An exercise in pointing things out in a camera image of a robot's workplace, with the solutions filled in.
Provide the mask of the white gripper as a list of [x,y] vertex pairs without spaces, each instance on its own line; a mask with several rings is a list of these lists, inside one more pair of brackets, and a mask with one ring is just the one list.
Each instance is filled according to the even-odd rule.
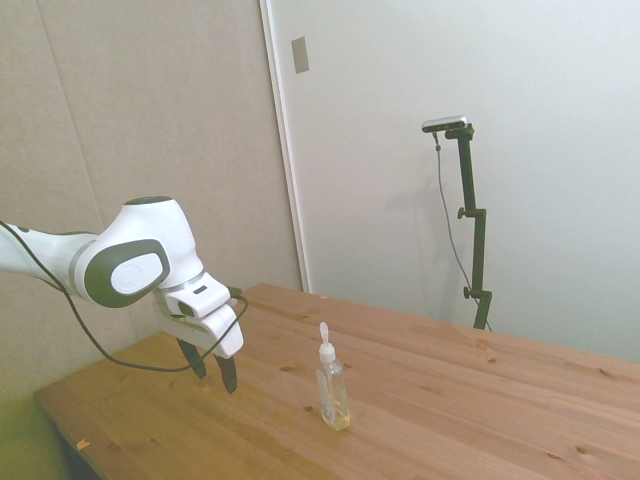
[[223,385],[228,394],[233,394],[238,385],[233,356],[244,345],[244,339],[232,306],[226,302],[211,313],[197,317],[182,313],[177,300],[160,291],[154,291],[153,298],[161,313],[162,330],[179,339],[178,345],[195,375],[199,379],[207,375],[197,347],[212,348]]

